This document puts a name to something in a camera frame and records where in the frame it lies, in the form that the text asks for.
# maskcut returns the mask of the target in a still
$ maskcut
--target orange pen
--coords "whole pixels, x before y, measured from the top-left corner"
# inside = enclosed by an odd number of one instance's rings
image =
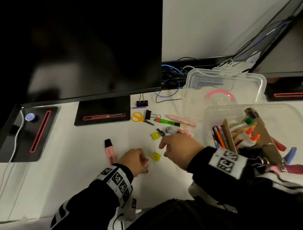
[[[216,126],[214,126],[214,132],[215,132],[217,138],[219,139],[220,146],[222,146],[222,148],[226,149],[225,144],[224,144],[224,142],[222,140],[222,137],[221,137],[221,135],[220,135],[220,133],[218,131],[218,128]]]

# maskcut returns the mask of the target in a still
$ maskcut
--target desk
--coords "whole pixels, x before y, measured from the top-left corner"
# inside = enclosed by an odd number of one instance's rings
[[[161,92],[170,95],[174,90]],[[181,92],[171,99],[180,98]],[[179,115],[180,100],[155,103],[154,93],[144,94],[148,109],[155,114]],[[131,106],[139,95],[131,96]],[[289,104],[303,114],[302,101]],[[159,150],[160,139],[154,141],[150,134],[165,124],[124,121],[76,127],[74,119],[78,103],[56,105],[59,112],[45,145],[42,157],[37,162],[15,163],[10,178],[0,200],[0,221],[18,220],[24,215],[28,218],[52,216],[58,207],[74,194],[86,188],[107,165],[104,140],[110,138],[118,157],[130,148],[141,147],[147,156],[153,152],[162,155],[159,162],[150,161],[149,173],[139,175],[133,181],[134,196],[138,198],[137,208],[153,207],[171,198],[192,199],[188,187],[191,174],[181,170]],[[138,109],[142,114],[145,109]],[[192,129],[194,138],[203,144],[198,124]],[[0,164],[3,175],[5,164]]]

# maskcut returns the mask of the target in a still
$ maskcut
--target yellow scissors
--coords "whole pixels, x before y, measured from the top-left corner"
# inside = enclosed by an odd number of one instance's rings
[[[153,123],[145,120],[142,113],[140,113],[140,112],[134,112],[134,114],[132,115],[132,121],[133,122],[145,122],[147,124],[154,125]]]

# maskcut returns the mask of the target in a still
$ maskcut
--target orange marker cap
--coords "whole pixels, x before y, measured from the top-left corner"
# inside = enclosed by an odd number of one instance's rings
[[[252,127],[252,128],[249,128],[248,130],[246,130],[245,133],[247,135],[250,135],[253,131],[254,131],[254,128]]]
[[[256,142],[260,138],[260,134],[253,135],[250,139]]]

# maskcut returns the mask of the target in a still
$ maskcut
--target blue cable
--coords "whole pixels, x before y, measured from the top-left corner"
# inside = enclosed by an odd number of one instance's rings
[[[182,74],[184,77],[186,77],[185,75],[184,75],[184,73],[182,73],[180,70],[178,70],[177,68],[175,68],[175,67],[173,67],[173,66],[170,66],[170,65],[161,65],[161,66],[167,66],[167,67],[169,67],[170,69],[175,69],[176,71],[178,71],[180,74]],[[179,85],[179,87],[178,87],[178,89],[177,89],[177,91],[174,93],[174,94],[172,94],[172,95],[169,95],[169,96],[160,96],[159,94],[157,94],[156,92],[154,92],[157,96],[159,96],[159,97],[171,97],[171,96],[174,96],[178,91],[179,91],[179,88],[180,88],[180,82],[178,82],[178,85]]]
[[[276,28],[274,28],[271,32],[269,32],[268,34],[264,35],[263,37],[261,37],[259,40],[257,40],[249,49],[247,49],[246,51],[244,51],[239,57],[237,57],[235,61],[237,61],[243,54],[245,54],[247,51],[249,51],[251,48],[255,47],[257,44],[259,44],[264,38],[266,38],[268,35],[270,35],[273,31],[275,31],[276,29],[278,29],[279,27],[282,27],[288,23],[290,23],[291,21],[289,22],[285,22],[285,23],[282,23],[280,25],[278,25]]]

